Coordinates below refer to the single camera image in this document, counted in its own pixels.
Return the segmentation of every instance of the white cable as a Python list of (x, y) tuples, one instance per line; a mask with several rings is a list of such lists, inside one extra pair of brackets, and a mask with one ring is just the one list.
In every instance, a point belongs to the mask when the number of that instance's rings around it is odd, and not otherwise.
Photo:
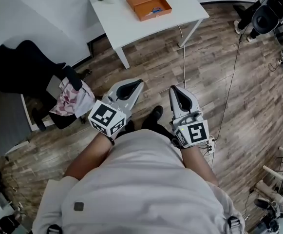
[[(180, 28), (180, 26), (178, 26), (178, 28), (179, 28), (179, 30), (180, 30), (180, 33), (181, 33), (181, 37), (184, 37), (183, 35), (182, 35), (182, 31), (181, 31), (181, 28)], [(184, 83), (185, 83), (185, 85), (184, 85), (184, 88), (186, 88), (186, 47), (185, 47), (185, 45), (184, 45)]]

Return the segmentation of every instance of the orange box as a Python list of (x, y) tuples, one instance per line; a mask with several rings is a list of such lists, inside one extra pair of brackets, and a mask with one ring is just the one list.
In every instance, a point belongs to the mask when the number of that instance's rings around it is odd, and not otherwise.
[(166, 0), (126, 0), (141, 21), (169, 14), (171, 6)]

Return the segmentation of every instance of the white table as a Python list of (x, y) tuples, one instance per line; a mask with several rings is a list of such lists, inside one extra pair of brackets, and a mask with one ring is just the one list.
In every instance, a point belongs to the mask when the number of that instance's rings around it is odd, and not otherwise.
[(179, 41), (183, 47), (203, 19), (209, 17), (197, 0), (166, 0), (172, 12), (157, 18), (141, 22), (126, 0), (115, 0), (115, 3), (90, 0), (100, 23), (125, 68), (130, 65), (122, 47), (151, 34), (166, 30), (177, 25), (191, 22), (187, 32)]

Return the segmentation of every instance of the strap buckle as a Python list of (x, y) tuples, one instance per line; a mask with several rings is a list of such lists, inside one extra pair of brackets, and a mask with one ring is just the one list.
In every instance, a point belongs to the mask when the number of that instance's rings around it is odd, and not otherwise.
[(230, 227), (230, 234), (242, 234), (241, 223), (237, 217), (231, 216), (228, 219), (228, 224)]

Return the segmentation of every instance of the foot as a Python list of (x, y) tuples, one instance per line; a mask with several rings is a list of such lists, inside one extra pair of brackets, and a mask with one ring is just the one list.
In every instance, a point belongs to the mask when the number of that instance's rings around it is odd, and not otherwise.
[(130, 120), (126, 126), (125, 126), (125, 131), (128, 133), (134, 132), (135, 131), (135, 124), (133, 123), (132, 120)]
[(156, 121), (158, 121), (163, 115), (163, 107), (162, 106), (156, 106), (152, 112), (150, 113), (149, 117), (155, 118)]
[(248, 35), (246, 39), (248, 40), (248, 42), (252, 42), (254, 40), (254, 38), (252, 38), (250, 35)]
[(239, 22), (237, 20), (235, 20), (233, 22), (233, 26), (234, 26), (235, 33), (237, 33), (239, 35), (241, 33), (241, 30), (239, 29)]

